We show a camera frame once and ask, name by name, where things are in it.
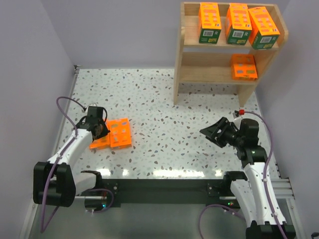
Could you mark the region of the orange sponge box wide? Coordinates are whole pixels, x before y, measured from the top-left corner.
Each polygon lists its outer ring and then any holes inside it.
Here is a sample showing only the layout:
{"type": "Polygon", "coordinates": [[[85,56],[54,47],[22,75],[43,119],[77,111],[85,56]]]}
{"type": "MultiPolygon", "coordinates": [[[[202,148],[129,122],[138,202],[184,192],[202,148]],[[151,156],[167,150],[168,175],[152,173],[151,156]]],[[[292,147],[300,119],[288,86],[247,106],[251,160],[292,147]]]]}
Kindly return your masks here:
{"type": "Polygon", "coordinates": [[[100,138],[100,139],[94,140],[89,146],[89,148],[91,150],[93,150],[93,149],[100,150],[100,149],[105,149],[108,147],[110,147],[110,135],[109,134],[100,138]]]}
{"type": "Polygon", "coordinates": [[[130,122],[128,118],[108,120],[107,127],[110,131],[110,147],[113,150],[132,146],[130,122]]]}
{"type": "Polygon", "coordinates": [[[232,54],[230,68],[233,80],[255,81],[258,79],[252,54],[232,54]]]}

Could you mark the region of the orange sponge box narrow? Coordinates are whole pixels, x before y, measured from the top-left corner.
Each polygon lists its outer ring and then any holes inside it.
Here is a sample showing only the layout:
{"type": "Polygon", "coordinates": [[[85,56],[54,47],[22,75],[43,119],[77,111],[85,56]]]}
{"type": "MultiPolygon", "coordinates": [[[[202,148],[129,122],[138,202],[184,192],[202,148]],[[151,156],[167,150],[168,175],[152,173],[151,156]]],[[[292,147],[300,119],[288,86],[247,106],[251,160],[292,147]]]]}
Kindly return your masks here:
{"type": "Polygon", "coordinates": [[[200,44],[216,44],[221,29],[218,3],[201,2],[198,12],[198,42],[200,44]]]}
{"type": "Polygon", "coordinates": [[[252,24],[245,3],[230,3],[225,21],[226,43],[245,45],[252,32],[252,24]]]}

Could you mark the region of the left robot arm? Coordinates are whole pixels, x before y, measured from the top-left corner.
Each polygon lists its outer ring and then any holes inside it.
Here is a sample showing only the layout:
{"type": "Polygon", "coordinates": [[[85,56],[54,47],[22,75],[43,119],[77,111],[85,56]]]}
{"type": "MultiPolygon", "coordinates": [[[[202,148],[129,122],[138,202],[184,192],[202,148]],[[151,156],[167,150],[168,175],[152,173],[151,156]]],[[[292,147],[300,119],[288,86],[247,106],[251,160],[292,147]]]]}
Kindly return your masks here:
{"type": "Polygon", "coordinates": [[[69,207],[80,194],[80,186],[75,182],[72,168],[89,145],[107,136],[107,111],[104,107],[89,106],[86,115],[77,124],[62,146],[46,162],[38,162],[33,169],[33,201],[36,204],[69,207]]]}

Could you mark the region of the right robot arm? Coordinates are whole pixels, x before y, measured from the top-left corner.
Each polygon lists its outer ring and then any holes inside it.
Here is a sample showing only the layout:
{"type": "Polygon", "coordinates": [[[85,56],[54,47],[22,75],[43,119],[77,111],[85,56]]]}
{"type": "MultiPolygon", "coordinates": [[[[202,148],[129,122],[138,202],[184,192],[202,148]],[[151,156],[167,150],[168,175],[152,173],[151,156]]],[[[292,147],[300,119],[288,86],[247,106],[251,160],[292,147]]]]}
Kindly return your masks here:
{"type": "Polygon", "coordinates": [[[206,139],[220,148],[230,145],[237,150],[242,171],[226,172],[223,189],[229,189],[242,210],[248,239],[294,239],[296,231],[283,215],[268,170],[266,150],[259,145],[259,124],[254,119],[239,123],[222,117],[200,130],[206,139]]]}

